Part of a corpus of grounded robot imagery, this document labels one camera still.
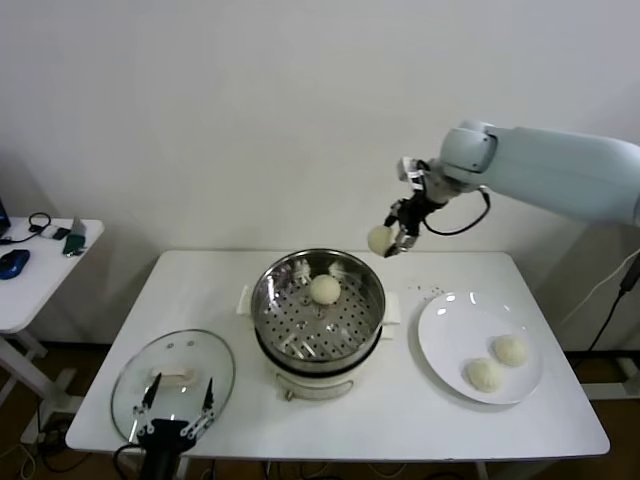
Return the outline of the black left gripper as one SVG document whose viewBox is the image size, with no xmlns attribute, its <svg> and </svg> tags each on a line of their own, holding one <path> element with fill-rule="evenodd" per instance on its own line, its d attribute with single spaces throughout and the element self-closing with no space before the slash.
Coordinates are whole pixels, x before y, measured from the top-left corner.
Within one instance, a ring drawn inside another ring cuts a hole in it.
<svg viewBox="0 0 640 480">
<path fill-rule="evenodd" d="M 183 420 L 154 419 L 149 412 L 153 406 L 161 374 L 145 390 L 140 404 L 133 407 L 133 424 L 130 442 L 144 450 L 145 456 L 139 478 L 141 480 L 171 480 L 176 472 L 180 456 L 193 448 L 198 440 L 213 424 L 214 380 L 209 379 L 200 414 L 190 423 Z"/>
</svg>

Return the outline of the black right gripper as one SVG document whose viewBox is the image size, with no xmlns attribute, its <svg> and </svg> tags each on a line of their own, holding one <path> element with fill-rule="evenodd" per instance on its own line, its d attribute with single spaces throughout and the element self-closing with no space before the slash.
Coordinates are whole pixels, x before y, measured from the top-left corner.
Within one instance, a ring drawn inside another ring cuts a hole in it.
<svg viewBox="0 0 640 480">
<path fill-rule="evenodd" d="M 384 257 L 389 258 L 411 250 L 417 237 L 409 234 L 419 234 L 420 225 L 434 211 L 435 203 L 420 193 L 415 193 L 408 199 L 395 201 L 391 205 L 383 225 L 392 227 L 396 222 L 399 222 L 402 230 L 399 230 L 392 239 L 389 247 L 385 250 Z"/>
</svg>

